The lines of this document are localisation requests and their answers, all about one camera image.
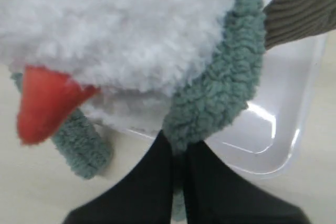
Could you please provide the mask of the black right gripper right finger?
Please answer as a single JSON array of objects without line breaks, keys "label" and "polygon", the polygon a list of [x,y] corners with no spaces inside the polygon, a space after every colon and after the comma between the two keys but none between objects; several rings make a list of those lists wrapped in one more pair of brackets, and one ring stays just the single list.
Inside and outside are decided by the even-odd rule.
[{"label": "black right gripper right finger", "polygon": [[188,223],[310,223],[299,207],[236,174],[204,142],[190,145],[185,161]]}]

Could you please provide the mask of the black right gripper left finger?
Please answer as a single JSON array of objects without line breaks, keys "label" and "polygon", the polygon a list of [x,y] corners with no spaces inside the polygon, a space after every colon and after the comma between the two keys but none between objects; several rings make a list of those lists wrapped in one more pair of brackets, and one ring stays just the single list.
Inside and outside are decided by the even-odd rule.
[{"label": "black right gripper left finger", "polygon": [[171,222],[171,146],[160,132],[126,177],[94,200],[72,210],[67,224],[164,224]]}]

